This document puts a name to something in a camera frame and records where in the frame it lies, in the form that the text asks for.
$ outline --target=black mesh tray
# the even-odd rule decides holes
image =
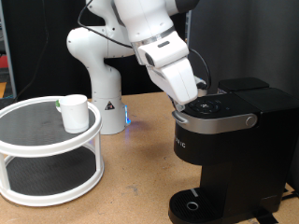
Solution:
[[[89,180],[95,171],[95,155],[86,147],[51,157],[16,157],[7,165],[11,189],[30,196],[74,189]]]

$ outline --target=two-tier stand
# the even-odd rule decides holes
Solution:
[[[103,175],[98,109],[88,103],[89,129],[67,133],[55,106],[59,98],[35,98],[0,111],[0,192],[14,203],[66,203],[92,189]]]

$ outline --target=dark background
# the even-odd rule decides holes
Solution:
[[[42,1],[3,0],[8,44],[17,91],[30,82],[46,41]],[[87,70],[66,47],[69,31],[77,28],[84,0],[45,0],[50,43],[36,82],[21,99],[81,93],[91,97]],[[191,48],[199,51],[210,68],[212,88],[234,77],[257,77],[271,87],[299,98],[299,1],[201,0],[192,12]],[[185,15],[172,18],[182,38]],[[86,12],[83,23],[104,22]],[[194,73],[206,79],[204,67],[190,56]],[[135,56],[106,60],[122,76],[122,94],[159,91]],[[299,149],[289,182],[299,189]]]

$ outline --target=white cup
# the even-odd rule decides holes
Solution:
[[[62,113],[67,133],[82,133],[89,128],[89,112],[85,95],[67,95],[56,101],[56,108]]]

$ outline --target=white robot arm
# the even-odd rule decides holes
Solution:
[[[185,105],[196,99],[198,90],[187,59],[188,47],[169,18],[178,13],[177,2],[181,3],[179,0],[115,0],[115,5],[139,63],[147,66],[151,80],[158,87],[175,102]]]
[[[71,31],[67,47],[89,72],[93,104],[103,118],[102,134],[119,133],[127,125],[125,105],[121,102],[121,74],[106,65],[105,58],[135,53],[139,63],[147,66],[151,80],[175,105],[185,105],[197,97],[195,77],[186,58],[187,45],[178,37],[169,16],[193,9],[198,1],[86,0],[88,9],[102,17],[106,26]]]

